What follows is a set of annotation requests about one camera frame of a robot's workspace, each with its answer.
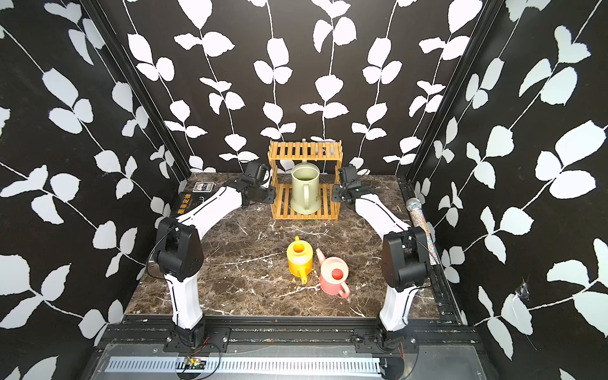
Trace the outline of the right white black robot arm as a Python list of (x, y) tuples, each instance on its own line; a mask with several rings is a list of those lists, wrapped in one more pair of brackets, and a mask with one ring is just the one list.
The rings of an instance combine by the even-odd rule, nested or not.
[(431, 271), (424, 230), (397, 218), (370, 188), (362, 185), (353, 165), (338, 169), (332, 201), (353, 206), (383, 240), (381, 270), (387, 291), (376, 340), (381, 350), (392, 351), (408, 340), (405, 330), (409, 312)]

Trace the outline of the wooden slatted two-tier shelf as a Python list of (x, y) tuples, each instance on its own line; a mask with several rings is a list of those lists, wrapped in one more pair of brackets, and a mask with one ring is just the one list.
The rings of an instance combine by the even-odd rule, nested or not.
[[(278, 142), (269, 145), (271, 185), (276, 196), (272, 216), (276, 220), (337, 220), (340, 202), (333, 198), (333, 190), (340, 184), (343, 149), (340, 142)], [(283, 183), (278, 178), (278, 164), (292, 161), (291, 180)], [(319, 162), (335, 164), (332, 183), (321, 181)]]

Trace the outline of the green metal watering can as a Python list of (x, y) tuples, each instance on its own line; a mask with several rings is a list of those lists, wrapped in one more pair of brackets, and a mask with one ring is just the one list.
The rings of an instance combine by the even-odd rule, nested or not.
[(307, 160), (291, 171), (290, 206), (300, 215), (312, 215), (321, 209), (320, 169)]

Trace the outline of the pink plastic watering can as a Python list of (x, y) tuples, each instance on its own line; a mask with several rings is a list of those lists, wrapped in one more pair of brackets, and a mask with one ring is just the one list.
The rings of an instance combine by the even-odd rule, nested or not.
[(321, 289), (328, 295), (339, 295), (347, 299), (351, 291), (346, 284), (349, 274), (346, 262), (337, 256), (326, 257), (320, 249), (316, 249), (316, 255), (320, 264)]

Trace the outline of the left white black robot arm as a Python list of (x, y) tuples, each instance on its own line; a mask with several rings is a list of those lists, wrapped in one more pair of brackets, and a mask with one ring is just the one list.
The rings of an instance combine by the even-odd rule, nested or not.
[(276, 190), (270, 185), (271, 176), (268, 165), (252, 161), (240, 177), (226, 181), (201, 204), (158, 224), (150, 257), (168, 285), (174, 323), (171, 340), (182, 348), (200, 348), (207, 338), (198, 291), (198, 274), (204, 263), (202, 238), (239, 208), (252, 203), (272, 204)]

